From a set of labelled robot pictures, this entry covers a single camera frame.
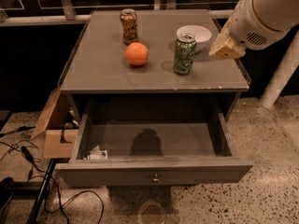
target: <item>white bowl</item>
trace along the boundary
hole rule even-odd
[[[196,25],[188,25],[178,28],[177,36],[181,34],[192,34],[195,36],[195,53],[201,51],[206,45],[208,45],[209,40],[212,37],[212,34],[210,33],[210,31],[208,31],[206,27]]]

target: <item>drawer handle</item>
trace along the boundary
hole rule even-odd
[[[158,175],[155,174],[155,177],[151,180],[153,183],[160,183],[160,179],[158,178]]]

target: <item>speckled floor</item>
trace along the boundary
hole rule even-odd
[[[38,113],[13,114],[11,118],[17,124],[10,123],[4,129],[37,117]],[[299,96],[279,97],[271,110],[261,107],[255,98],[240,99],[228,127],[239,157],[254,161],[239,183],[92,189],[104,202],[101,223],[299,223]],[[30,132],[16,133],[1,141],[29,136]],[[40,149],[33,153],[41,155]],[[7,155],[0,163],[0,177],[26,178],[30,168],[20,154]],[[56,178],[63,203],[85,190],[69,189]],[[6,223],[25,223],[33,198],[31,193],[17,193],[10,202]],[[57,207],[57,192],[51,188],[47,208]],[[97,223],[102,208],[99,199],[89,192],[69,204],[65,212],[71,223]],[[37,223],[66,223],[66,218],[59,211],[48,214],[42,206]]]

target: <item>black metal leg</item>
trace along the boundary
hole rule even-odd
[[[50,179],[52,177],[55,165],[56,165],[56,160],[55,159],[51,159],[50,163],[48,165],[47,172],[46,172],[46,174],[44,176],[44,179],[43,179],[43,181],[41,183],[38,195],[36,196],[35,204],[34,204],[34,206],[32,208],[31,214],[30,214],[30,216],[29,216],[29,218],[27,220],[27,224],[34,224],[34,223],[36,223],[36,217],[38,215],[40,206],[41,206],[41,204],[43,202],[43,199],[45,197],[45,194],[46,194],[46,191],[47,191]]]

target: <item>orange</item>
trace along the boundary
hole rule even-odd
[[[141,66],[148,60],[149,50],[140,42],[131,43],[125,51],[125,58],[128,63],[135,66]]]

